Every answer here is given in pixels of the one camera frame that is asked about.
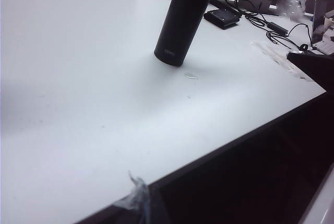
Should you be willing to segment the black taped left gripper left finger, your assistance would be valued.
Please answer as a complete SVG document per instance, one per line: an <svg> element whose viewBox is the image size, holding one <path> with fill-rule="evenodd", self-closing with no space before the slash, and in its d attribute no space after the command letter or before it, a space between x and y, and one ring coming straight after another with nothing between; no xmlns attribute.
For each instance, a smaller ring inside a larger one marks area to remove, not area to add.
<svg viewBox="0 0 334 224"><path fill-rule="evenodd" d="M133 188L125 197L113 203L119 209L116 223L170 223L160 190L141 177L128 173Z"/></svg>

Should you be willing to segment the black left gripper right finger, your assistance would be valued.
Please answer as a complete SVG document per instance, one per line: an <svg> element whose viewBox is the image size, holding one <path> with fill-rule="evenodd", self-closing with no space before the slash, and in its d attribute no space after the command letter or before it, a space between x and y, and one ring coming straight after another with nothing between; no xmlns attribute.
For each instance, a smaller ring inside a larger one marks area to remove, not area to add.
<svg viewBox="0 0 334 224"><path fill-rule="evenodd" d="M327 92L333 93L333 54L289 52L287 59L316 81Z"/></svg>

